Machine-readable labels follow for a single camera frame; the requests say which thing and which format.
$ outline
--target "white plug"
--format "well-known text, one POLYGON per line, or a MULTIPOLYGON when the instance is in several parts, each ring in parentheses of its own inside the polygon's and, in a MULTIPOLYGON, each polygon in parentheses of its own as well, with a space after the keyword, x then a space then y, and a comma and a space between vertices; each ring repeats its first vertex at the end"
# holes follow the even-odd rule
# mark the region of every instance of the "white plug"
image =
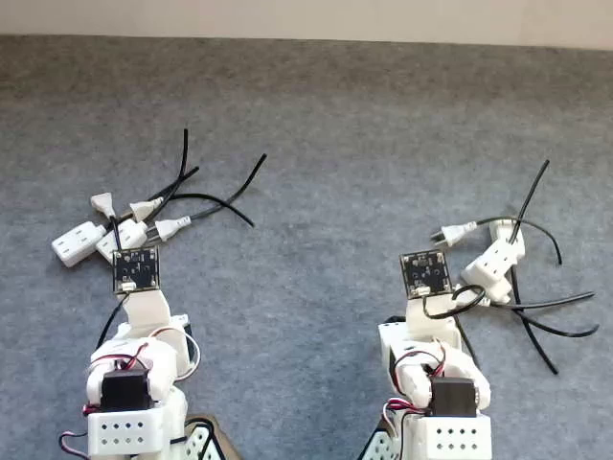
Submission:
MULTIPOLYGON (((132 249, 141 247, 147 241, 147 225, 144 222, 135 222, 131 218, 124 220, 119 224, 119 241, 122 244, 122 249, 132 249)), ((113 232, 108 232, 96 244, 96 249, 104 258, 112 264, 113 253, 117 250, 117 242, 113 232)))
POLYGON ((137 222, 145 220, 149 214, 157 208, 164 198, 162 196, 153 199, 152 201, 138 201, 136 203, 130 203, 130 209, 137 222))
POLYGON ((447 247, 451 247, 477 227, 478 225, 476 221, 467 222, 460 225, 446 225, 445 227, 441 227, 440 232, 432 235, 430 240, 434 242, 435 246, 446 245, 447 247))
MULTIPOLYGON (((495 242, 496 240, 504 240, 507 242, 513 233, 513 227, 515 226, 515 221, 509 218, 502 220, 495 220, 489 223, 489 234, 491 235, 491 240, 495 242)), ((526 245, 524 244, 524 236, 521 233, 521 228, 517 232, 517 236, 515 237, 515 242, 513 243, 513 247, 517 252, 517 260, 521 260, 526 255, 526 245)))
POLYGON ((64 265, 73 266, 96 250, 96 243, 105 233, 104 225, 84 222, 53 240, 51 247, 64 265))
POLYGON ((506 304, 510 301, 511 283, 505 274, 516 264, 515 245, 496 240, 486 252, 468 264, 462 271, 462 278, 470 285, 482 286, 491 300, 506 304))
POLYGON ((93 195, 89 198, 92 206, 96 211, 103 213, 107 219, 115 217, 115 210, 113 209, 113 196, 111 193, 106 192, 104 194, 93 195))
POLYGON ((192 220, 189 216, 185 216, 177 219, 157 220, 155 222, 155 228, 157 228, 157 233, 160 239, 165 242, 180 229, 187 227, 190 224, 192 224, 192 220))

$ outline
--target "white wire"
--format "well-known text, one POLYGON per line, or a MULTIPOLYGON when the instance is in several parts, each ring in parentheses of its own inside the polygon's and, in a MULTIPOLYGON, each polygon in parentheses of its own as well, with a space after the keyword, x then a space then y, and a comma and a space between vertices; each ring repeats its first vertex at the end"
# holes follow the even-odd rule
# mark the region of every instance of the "white wire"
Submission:
POLYGON ((193 348, 195 350, 195 357, 194 357, 194 360, 193 360, 193 365, 190 367, 188 372, 186 372, 182 376, 177 377, 174 381, 185 380, 185 379, 189 378, 195 372, 195 370, 198 368, 198 366, 200 365, 200 359, 202 357, 202 355, 200 353, 200 347, 198 346, 197 342, 193 339, 193 337, 191 335, 189 335, 188 333, 186 333, 182 329, 175 328, 173 326, 163 326, 161 328, 158 328, 155 331, 153 331, 152 333, 150 333, 149 337, 155 337, 156 335, 158 335, 159 333, 162 333, 164 331, 177 331, 178 333, 184 335, 185 338, 190 340, 192 345, 193 345, 193 348))
POLYGON ((396 427, 390 421, 390 418, 387 416, 387 404, 389 404, 389 401, 387 401, 385 404, 383 404, 383 420, 385 420, 385 422, 387 422, 387 425, 389 425, 390 428, 392 429, 392 431, 394 432, 394 437, 397 438, 398 437, 398 433, 396 431, 396 427))

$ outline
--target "perforated bracket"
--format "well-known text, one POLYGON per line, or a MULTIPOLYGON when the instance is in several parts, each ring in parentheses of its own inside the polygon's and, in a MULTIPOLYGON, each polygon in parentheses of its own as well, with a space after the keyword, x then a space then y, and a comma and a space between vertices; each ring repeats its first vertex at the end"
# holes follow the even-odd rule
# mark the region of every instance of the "perforated bracket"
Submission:
POLYGON ((163 416, 162 408, 90 414, 87 417, 89 455, 161 451, 168 441, 163 416))
POLYGON ((390 435, 384 429, 373 433, 368 445, 358 460, 397 460, 398 449, 390 435))
POLYGON ((411 423, 411 460, 490 460, 488 416, 421 417, 411 423))
POLYGON ((215 434, 205 426, 199 426, 185 445, 185 460, 225 460, 215 434))

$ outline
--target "black cable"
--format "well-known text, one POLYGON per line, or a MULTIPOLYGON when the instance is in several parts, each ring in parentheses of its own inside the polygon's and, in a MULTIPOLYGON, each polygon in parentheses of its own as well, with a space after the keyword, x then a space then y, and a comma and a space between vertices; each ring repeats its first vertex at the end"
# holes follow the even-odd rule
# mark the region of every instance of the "black cable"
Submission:
POLYGON ((111 216, 109 220, 111 221, 111 225, 113 227, 113 233, 115 234, 115 243, 117 244, 117 250, 121 251, 122 241, 119 238, 119 227, 117 226, 117 219, 115 218, 115 216, 111 216))
POLYGON ((383 324, 388 324, 388 323, 405 323, 405 322, 406 322, 406 316, 390 316, 385 321, 383 321, 383 324))
POLYGON ((122 308, 122 305, 124 304, 125 299, 127 299, 129 295, 130 294, 126 294, 125 297, 117 305, 117 307, 115 307, 113 311, 111 312, 111 315, 108 317, 108 320, 106 321, 106 324, 104 325, 104 328, 102 329, 102 332, 100 333, 100 338, 98 339, 96 350, 98 350, 104 343, 104 340, 106 339, 106 335, 108 334, 108 330, 111 327, 111 324, 113 323, 113 320, 115 319, 115 316, 117 316, 117 313, 119 313, 119 310, 122 308))
POLYGON ((187 436, 181 436, 180 438, 174 438, 170 440, 170 445, 172 446, 173 444, 185 443, 187 440, 188 440, 187 436))
POLYGON ((482 286, 479 286, 479 285, 462 286, 459 289, 455 290, 453 292, 453 295, 451 296, 451 300, 456 300, 458 298, 458 295, 460 295, 461 293, 466 292, 468 290, 475 290, 475 289, 478 289, 479 293, 476 295, 474 299, 472 299, 466 305, 461 305, 459 307, 456 307, 453 310, 444 311, 442 313, 435 313, 435 314, 430 314, 428 312, 428 308, 426 307, 428 296, 425 296, 423 297, 423 301, 422 301, 423 314, 425 314, 430 319, 445 319, 445 318, 450 318, 451 316, 455 316, 460 313, 464 313, 465 311, 469 311, 470 309, 473 309, 477 305, 479 305, 479 302, 481 302, 486 296, 486 290, 482 286))
POLYGON ((557 255, 557 263, 562 265, 562 254, 559 250, 559 245, 557 244, 557 240, 554 237, 554 235, 547 230, 545 227, 534 223, 530 220, 527 220, 526 218, 514 218, 511 216, 497 216, 495 218, 482 218, 481 220, 477 220, 477 225, 483 225, 485 223, 490 223, 490 222, 494 222, 495 220, 514 220, 515 223, 519 222, 519 223, 525 223, 526 225, 530 225, 531 227, 534 227, 537 230, 540 230, 541 232, 543 232, 545 235, 547 235, 549 237, 549 239, 553 242, 554 247, 556 248, 556 255, 557 255))
POLYGON ((404 451, 404 419, 409 414, 409 411, 404 412, 404 414, 402 414, 402 418, 400 419, 400 456, 398 457, 398 460, 402 460, 402 452, 404 451))
MULTIPOLYGON (((245 222, 247 222, 252 227, 256 226, 256 224, 253 223, 253 220, 251 220, 246 215, 244 215, 241 211, 239 211, 237 208, 235 208, 232 204, 230 204, 227 201, 224 201, 221 198, 217 198, 214 195, 209 195, 209 194, 174 194, 174 196, 172 196, 170 199, 185 199, 185 198, 209 199, 209 200, 214 201, 215 203, 219 204, 220 206, 222 206, 224 208, 228 208, 230 211, 235 213, 237 216, 239 216, 241 219, 243 219, 245 222)), ((202 217, 200 217, 198 215, 198 213, 196 213, 196 214, 190 216, 190 219, 191 220, 196 220, 196 219, 202 219, 202 217)))
POLYGON ((470 343, 470 340, 468 339, 468 335, 466 335, 466 331, 462 327, 462 323, 460 323, 460 318, 456 315, 453 317, 453 319, 456 322, 456 327, 458 328, 458 331, 460 331, 460 336, 462 337, 462 341, 464 342, 464 344, 468 348, 468 352, 472 356, 472 360, 474 361, 475 366, 477 366, 477 369, 481 369, 479 358, 477 357, 477 354, 475 353, 474 348, 472 348, 472 343, 470 343))
MULTIPOLYGON (((520 305, 521 299, 519 298, 519 284, 517 283, 517 273, 515 272, 515 267, 513 265, 511 266, 511 283, 512 283, 512 289, 513 289, 513 296, 515 297, 515 304, 520 305)), ((552 371, 554 375, 559 374, 559 371, 557 370, 556 365, 554 364, 553 361, 551 361, 551 359, 549 358, 549 355, 547 355, 547 352, 545 352, 540 342, 534 335, 534 331, 532 327, 530 326, 530 323, 528 322, 526 318, 522 318, 518 314, 519 312, 520 310, 513 310, 513 313, 517 314, 517 316, 521 318, 521 322, 524 325, 526 334, 528 335, 528 337, 530 338, 530 341, 533 343, 534 347, 538 351, 538 354, 540 355, 540 357, 543 358, 543 361, 545 361, 545 364, 547 364, 547 367, 549 367, 549 370, 552 371)))
POLYGON ((185 173, 185 164, 187 161, 188 148, 189 148, 188 136, 189 136, 188 130, 186 128, 183 129, 183 155, 181 157, 181 169, 179 170, 179 175, 177 176, 177 180, 174 181, 174 184, 172 185, 168 193, 164 195, 164 199, 162 200, 160 205, 157 208, 155 208, 153 212, 151 212, 151 214, 147 216, 146 220, 148 221, 153 221, 155 217, 158 214, 160 214, 160 212, 166 207, 166 205, 168 204, 168 202, 170 201, 174 193, 177 191, 177 189, 181 185, 181 181, 179 179, 185 173))
POLYGON ((530 203, 530 200, 533 199, 533 195, 534 195, 534 191, 536 190, 536 186, 538 185, 540 178, 545 173, 545 170, 547 169, 548 166, 549 166, 549 160, 545 160, 545 162, 541 165, 540 170, 538 171, 538 174, 534 178, 533 185, 530 187, 530 190, 528 191, 528 196, 526 196, 526 199, 524 200, 524 204, 522 204, 521 209, 519 210, 519 214, 517 215, 517 220, 515 221, 515 225, 513 226, 511 237, 509 238, 510 244, 513 244, 515 242, 515 239, 517 238, 517 233, 519 232, 519 226, 521 225, 521 219, 524 218, 524 214, 526 214, 526 209, 528 208, 528 204, 530 203))
POLYGON ((578 302, 579 300, 589 299, 596 295, 596 292, 589 290, 581 294, 570 295, 563 299, 549 300, 546 302, 532 302, 530 304, 499 304, 497 302, 491 302, 491 306, 497 309, 503 310, 532 310, 532 309, 546 309, 548 307, 556 307, 559 305, 566 305, 572 302, 578 302))
POLYGON ((540 329, 541 331, 545 331, 546 333, 553 334, 553 335, 559 335, 560 337, 572 337, 572 338, 587 337, 589 335, 594 334, 601 326, 600 324, 595 324, 590 329, 587 329, 585 331, 580 331, 578 333, 569 333, 568 331, 562 331, 560 329, 552 328, 551 326, 547 326, 546 324, 536 321, 535 319, 530 318, 530 316, 524 314, 521 310, 514 310, 514 312, 517 313, 517 315, 520 318, 522 318, 525 321, 528 321, 530 324, 540 329))
MULTIPOLYGON (((263 162, 266 160, 267 157, 268 155, 266 154, 263 154, 260 157, 260 159, 258 160, 258 163, 256 163, 256 166, 249 174, 249 177, 247 177, 247 180, 240 186, 240 188, 236 192, 234 192, 233 195, 231 195, 229 198, 226 199, 226 203, 233 203, 239 196, 243 194, 245 190, 247 190, 247 187, 249 187, 249 184, 251 184, 251 181, 256 177, 258 170, 260 169, 261 165, 263 164, 263 162)), ((223 209, 223 206, 220 204, 217 204, 213 206, 212 208, 205 209, 204 211, 196 215, 193 215, 192 219, 204 219, 207 216, 210 216, 211 214, 214 214, 217 211, 220 211, 221 209, 223 209)))
POLYGON ((189 171, 187 171, 185 173, 185 175, 182 175, 181 177, 177 177, 176 179, 174 179, 174 181, 172 181, 172 183, 170 185, 167 185, 166 187, 164 187, 157 194, 154 194, 154 195, 150 196, 149 198, 147 198, 146 201, 151 201, 151 200, 153 200, 153 199, 155 199, 155 198, 157 198, 159 196, 164 196, 165 194, 167 194, 169 192, 169 190, 174 186, 174 184, 176 182, 183 183, 187 179, 192 177, 194 174, 196 174, 198 171, 200 171, 200 167, 199 166, 196 166, 195 168, 191 168, 189 171))
POLYGON ((191 424, 204 424, 211 430, 211 432, 215 432, 213 422, 211 422, 209 419, 205 419, 204 417, 190 417, 189 419, 185 419, 185 426, 189 426, 191 424))

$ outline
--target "wire connector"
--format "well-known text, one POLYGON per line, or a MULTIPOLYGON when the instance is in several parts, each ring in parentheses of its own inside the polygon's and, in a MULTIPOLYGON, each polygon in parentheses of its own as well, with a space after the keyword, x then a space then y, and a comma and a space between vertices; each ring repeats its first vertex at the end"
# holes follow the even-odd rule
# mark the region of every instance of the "wire connector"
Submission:
POLYGON ((451 247, 456 242, 460 241, 465 235, 477 228, 477 222, 467 222, 461 225, 446 225, 441 227, 441 231, 433 234, 430 240, 435 246, 451 247))
POLYGON ((115 210, 113 209, 113 195, 109 192, 99 195, 93 195, 89 198, 92 206, 96 211, 103 213, 107 219, 115 217, 115 210))
POLYGON ((187 227, 192 224, 192 220, 189 216, 177 219, 156 220, 155 228, 160 240, 163 242, 169 240, 176 232, 183 227, 187 227))
POLYGON ((162 201, 164 201, 164 198, 159 196, 151 201, 138 201, 136 203, 130 203, 130 209, 132 210, 134 219, 137 222, 145 220, 148 215, 162 203, 162 201))

